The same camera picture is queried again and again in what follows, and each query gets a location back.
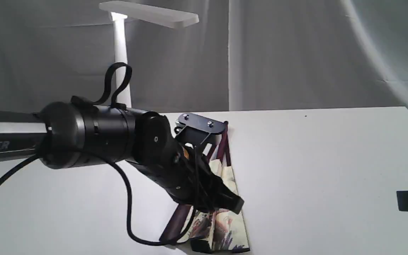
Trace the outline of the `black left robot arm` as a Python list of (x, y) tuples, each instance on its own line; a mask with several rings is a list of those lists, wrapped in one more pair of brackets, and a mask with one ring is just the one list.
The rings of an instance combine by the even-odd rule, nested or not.
[(33, 114), (0, 111), (0, 162), (36, 154), (52, 169), (127, 161), (176, 203), (240, 213), (244, 200), (211, 171), (202, 143), (197, 133), (173, 137), (168, 118), (152, 111), (64, 102)]

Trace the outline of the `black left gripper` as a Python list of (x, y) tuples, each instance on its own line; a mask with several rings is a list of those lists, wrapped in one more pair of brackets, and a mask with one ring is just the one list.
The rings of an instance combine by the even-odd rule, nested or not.
[(160, 149), (148, 149), (146, 158), (133, 160), (133, 166), (163, 188), (178, 204), (196, 209), (226, 209), (236, 215), (244, 200), (234, 185), (223, 184), (202, 154), (178, 142)]

